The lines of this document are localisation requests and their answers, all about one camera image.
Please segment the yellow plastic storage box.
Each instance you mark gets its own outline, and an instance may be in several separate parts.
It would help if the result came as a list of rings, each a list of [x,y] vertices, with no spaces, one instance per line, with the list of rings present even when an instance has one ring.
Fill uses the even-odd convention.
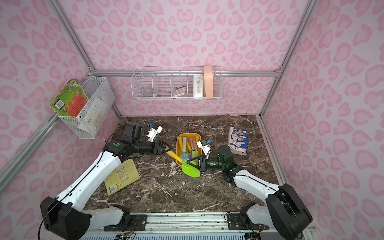
[[[190,143],[189,143],[189,138],[194,138],[195,136],[198,136],[199,141],[202,140],[201,136],[197,133],[184,133],[184,134],[180,134],[178,137],[186,137],[187,138],[187,153],[189,154],[189,159],[190,159],[190,153],[191,153],[191,146],[190,146]],[[203,151],[199,148],[199,152],[200,154],[202,155]],[[178,138],[177,138],[177,148],[176,148],[176,154],[180,157],[180,153],[179,153],[179,147],[178,147]]]

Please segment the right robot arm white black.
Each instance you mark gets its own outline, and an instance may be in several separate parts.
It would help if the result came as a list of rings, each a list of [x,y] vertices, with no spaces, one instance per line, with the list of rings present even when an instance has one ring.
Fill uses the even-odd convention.
[[[264,181],[236,164],[234,154],[227,145],[218,148],[218,156],[198,156],[181,163],[182,171],[198,178],[208,169],[220,169],[225,181],[243,189],[263,201],[267,210],[250,205],[243,214],[257,225],[273,227],[286,240],[301,239],[304,229],[313,217],[295,189],[289,184],[281,186]]]

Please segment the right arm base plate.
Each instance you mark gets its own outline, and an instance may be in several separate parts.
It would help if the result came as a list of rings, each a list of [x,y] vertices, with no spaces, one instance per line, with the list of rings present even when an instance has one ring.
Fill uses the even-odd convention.
[[[224,219],[228,223],[229,230],[264,231],[270,229],[267,225],[252,223],[246,215],[241,213],[227,212]]]

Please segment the light blue plastic shovel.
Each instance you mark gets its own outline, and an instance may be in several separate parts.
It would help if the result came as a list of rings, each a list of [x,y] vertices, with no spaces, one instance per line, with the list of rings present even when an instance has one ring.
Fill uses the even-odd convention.
[[[182,148],[183,148],[183,151],[182,151],[182,154],[180,155],[181,159],[183,161],[186,161],[189,159],[189,154],[187,153],[187,138],[186,137],[183,137],[182,138]]]

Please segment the purple shovel pink handle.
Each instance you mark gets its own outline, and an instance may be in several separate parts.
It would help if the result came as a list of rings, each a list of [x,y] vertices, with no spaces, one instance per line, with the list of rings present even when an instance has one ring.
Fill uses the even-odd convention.
[[[195,147],[194,147],[193,139],[192,138],[189,138],[189,143],[190,143],[190,146],[191,146],[190,159],[193,159],[193,158],[196,157],[196,153],[195,153]]]

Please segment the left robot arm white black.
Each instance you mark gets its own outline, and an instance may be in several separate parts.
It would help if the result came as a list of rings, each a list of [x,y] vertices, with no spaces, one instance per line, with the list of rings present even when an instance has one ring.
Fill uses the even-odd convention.
[[[163,128],[150,124],[147,140],[141,140],[143,127],[127,124],[119,137],[108,138],[101,153],[85,172],[56,197],[46,197],[40,204],[42,221],[38,228],[54,233],[65,240],[79,240],[95,229],[106,231],[136,231],[130,211],[110,207],[86,211],[85,205],[99,185],[133,154],[169,154],[173,147],[155,137]]]

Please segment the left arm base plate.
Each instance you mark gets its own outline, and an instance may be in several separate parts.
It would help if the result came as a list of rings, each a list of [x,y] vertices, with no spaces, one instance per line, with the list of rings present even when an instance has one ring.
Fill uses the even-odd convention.
[[[147,224],[148,215],[131,215],[129,212],[123,214],[122,219],[117,225],[104,227],[105,232],[131,232],[144,231]]]

